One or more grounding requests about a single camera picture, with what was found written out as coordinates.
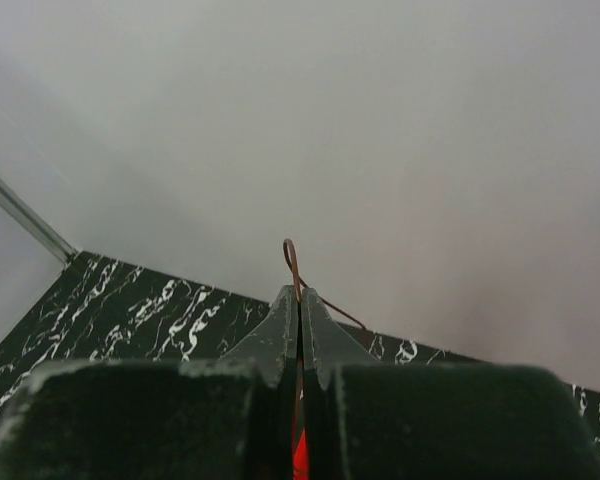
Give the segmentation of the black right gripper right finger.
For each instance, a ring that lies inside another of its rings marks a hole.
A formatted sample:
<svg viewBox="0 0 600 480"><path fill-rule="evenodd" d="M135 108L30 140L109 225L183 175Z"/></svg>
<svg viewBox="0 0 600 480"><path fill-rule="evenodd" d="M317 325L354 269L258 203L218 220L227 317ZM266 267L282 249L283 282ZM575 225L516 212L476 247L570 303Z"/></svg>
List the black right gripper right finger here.
<svg viewBox="0 0 600 480"><path fill-rule="evenodd" d="M600 456L551 372L382 363L302 294L312 479L600 479Z"/></svg>

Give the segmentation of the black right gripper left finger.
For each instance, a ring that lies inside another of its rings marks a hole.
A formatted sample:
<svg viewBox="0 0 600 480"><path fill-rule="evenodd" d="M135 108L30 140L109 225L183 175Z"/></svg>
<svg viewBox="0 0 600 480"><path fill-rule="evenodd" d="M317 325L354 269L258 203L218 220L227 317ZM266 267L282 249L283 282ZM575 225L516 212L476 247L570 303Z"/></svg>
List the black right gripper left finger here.
<svg viewBox="0 0 600 480"><path fill-rule="evenodd" d="M0 479L288 479L297 332L285 286L217 360L41 364L0 420Z"/></svg>

